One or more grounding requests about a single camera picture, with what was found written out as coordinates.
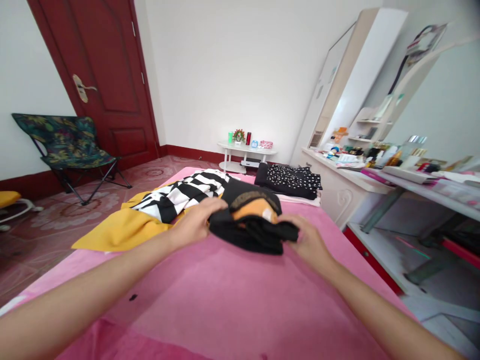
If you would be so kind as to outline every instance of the pink blanket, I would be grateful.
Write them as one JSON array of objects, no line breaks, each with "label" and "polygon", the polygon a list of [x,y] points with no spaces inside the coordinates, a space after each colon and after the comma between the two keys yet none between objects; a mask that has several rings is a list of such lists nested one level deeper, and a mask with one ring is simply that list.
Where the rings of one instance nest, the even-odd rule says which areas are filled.
[{"label": "pink blanket", "polygon": [[[168,182],[195,170],[186,167]],[[255,179],[239,177],[248,183]],[[337,260],[412,316],[321,208],[283,202],[282,209],[309,219]],[[114,256],[77,250],[20,295],[31,299]],[[136,299],[129,301],[134,294]],[[224,360],[387,358],[337,292],[289,247],[283,256],[263,255],[214,235],[156,266],[61,358],[161,355]]]}]

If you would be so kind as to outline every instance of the white side table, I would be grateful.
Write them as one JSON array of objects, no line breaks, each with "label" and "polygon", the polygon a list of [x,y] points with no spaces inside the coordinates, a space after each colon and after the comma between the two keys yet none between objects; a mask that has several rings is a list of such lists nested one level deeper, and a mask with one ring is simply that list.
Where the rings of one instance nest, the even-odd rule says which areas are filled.
[{"label": "white side table", "polygon": [[261,158],[261,161],[263,163],[265,162],[267,155],[275,155],[277,153],[272,149],[262,149],[258,147],[251,147],[243,143],[241,145],[235,145],[234,142],[219,141],[217,142],[217,145],[225,149],[225,160],[222,161],[220,164],[218,164],[224,173],[229,171],[233,173],[245,174],[247,172],[245,167],[241,166],[239,162],[232,161],[232,150],[244,152],[244,155],[243,155],[244,160],[247,160],[247,153],[262,154],[263,156]]}]

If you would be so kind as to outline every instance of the floral chair fabric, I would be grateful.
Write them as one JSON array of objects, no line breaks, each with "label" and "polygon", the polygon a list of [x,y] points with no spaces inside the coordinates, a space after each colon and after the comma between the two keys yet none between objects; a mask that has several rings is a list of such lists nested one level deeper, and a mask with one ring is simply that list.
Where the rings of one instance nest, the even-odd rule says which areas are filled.
[{"label": "floral chair fabric", "polygon": [[12,116],[24,132],[45,146],[47,154],[42,153],[41,159],[52,169],[92,169],[117,159],[98,147],[91,117]]}]

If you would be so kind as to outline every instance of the tiled floor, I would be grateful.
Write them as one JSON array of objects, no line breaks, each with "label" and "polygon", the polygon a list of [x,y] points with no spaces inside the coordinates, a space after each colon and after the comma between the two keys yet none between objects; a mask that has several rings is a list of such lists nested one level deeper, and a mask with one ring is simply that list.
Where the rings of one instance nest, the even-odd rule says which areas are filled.
[{"label": "tiled floor", "polygon": [[[215,163],[168,155],[124,171],[131,189],[104,183],[87,206],[81,206],[72,193],[60,193],[35,202],[45,208],[42,212],[28,212],[8,222],[11,230],[0,232],[0,307],[71,254],[72,244],[123,202],[160,186],[184,167],[219,169]],[[77,190],[80,195],[91,194],[97,183]]]}]

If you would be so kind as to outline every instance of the folded clothes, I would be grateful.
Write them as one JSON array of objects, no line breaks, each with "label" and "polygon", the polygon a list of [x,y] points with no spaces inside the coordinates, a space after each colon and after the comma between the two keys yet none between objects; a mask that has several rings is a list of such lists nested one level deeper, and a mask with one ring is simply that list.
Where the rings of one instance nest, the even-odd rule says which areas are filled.
[{"label": "folded clothes", "polygon": [[72,245],[72,249],[120,252],[133,249],[175,225],[207,197],[221,196],[231,176],[218,170],[196,171],[171,184],[135,195]]},{"label": "folded clothes", "polygon": [[230,179],[222,199],[228,208],[210,217],[210,231],[239,248],[263,254],[283,254],[282,241],[297,241],[299,230],[290,222],[278,222],[282,206],[267,189]]},{"label": "folded clothes", "polygon": [[221,195],[230,179],[230,175],[219,170],[199,170],[192,176],[152,191],[131,208],[170,224],[184,209],[198,205],[203,199]]},{"label": "folded clothes", "polygon": [[281,202],[285,203],[305,204],[314,206],[316,208],[320,208],[322,206],[320,195],[318,195],[314,200],[309,200],[304,197],[288,196],[282,194],[277,194],[277,196]]},{"label": "folded clothes", "polygon": [[277,194],[315,200],[317,190],[322,190],[319,174],[309,167],[268,165],[261,162],[255,177],[255,185]]}]

